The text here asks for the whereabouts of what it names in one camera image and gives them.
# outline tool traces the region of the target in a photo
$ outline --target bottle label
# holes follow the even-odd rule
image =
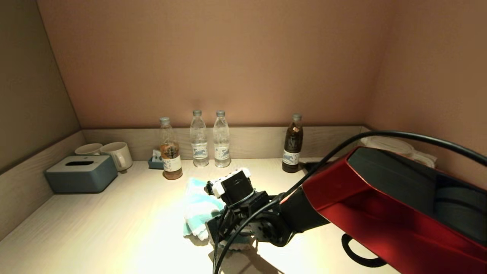
[[[297,165],[300,162],[300,152],[291,153],[284,150],[284,156],[282,156],[282,161],[288,165]]]
[[[215,145],[215,159],[226,160],[230,158],[230,145]]]
[[[208,143],[191,144],[193,147],[193,158],[204,159],[208,157]]]
[[[164,159],[162,158],[162,162],[164,163],[164,170],[171,172],[177,171],[181,168],[181,155],[173,159]]]

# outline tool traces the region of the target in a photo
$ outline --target black handle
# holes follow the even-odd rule
[[[343,246],[343,249],[345,250],[345,253],[348,255],[348,257],[350,257],[350,259],[352,259],[354,262],[366,267],[381,267],[387,264],[386,261],[379,257],[375,259],[367,259],[355,254],[349,246],[349,243],[352,239],[353,238],[350,235],[343,234],[343,236],[341,237],[341,245]]]

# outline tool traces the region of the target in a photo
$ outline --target cloth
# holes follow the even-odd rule
[[[221,199],[208,195],[204,187],[206,182],[190,178],[186,185],[185,224],[183,235],[193,234],[201,241],[208,239],[205,223],[217,216],[225,207]]]

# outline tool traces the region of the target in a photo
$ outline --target beige wall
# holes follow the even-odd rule
[[[487,155],[487,1],[401,1],[366,123]],[[487,188],[487,170],[444,150],[440,167]]]
[[[38,0],[83,128],[360,124],[390,0]]]
[[[0,1],[0,172],[79,130],[35,1]]]

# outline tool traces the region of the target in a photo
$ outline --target amber tea bottle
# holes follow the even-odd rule
[[[169,117],[162,117],[159,121],[161,122],[161,156],[164,163],[164,172],[162,174],[168,180],[175,180],[183,175],[179,143],[171,127]]]
[[[303,126],[301,114],[293,114],[293,121],[287,128],[284,141],[284,155],[282,157],[282,170],[294,173],[299,170],[300,153],[303,144]]]

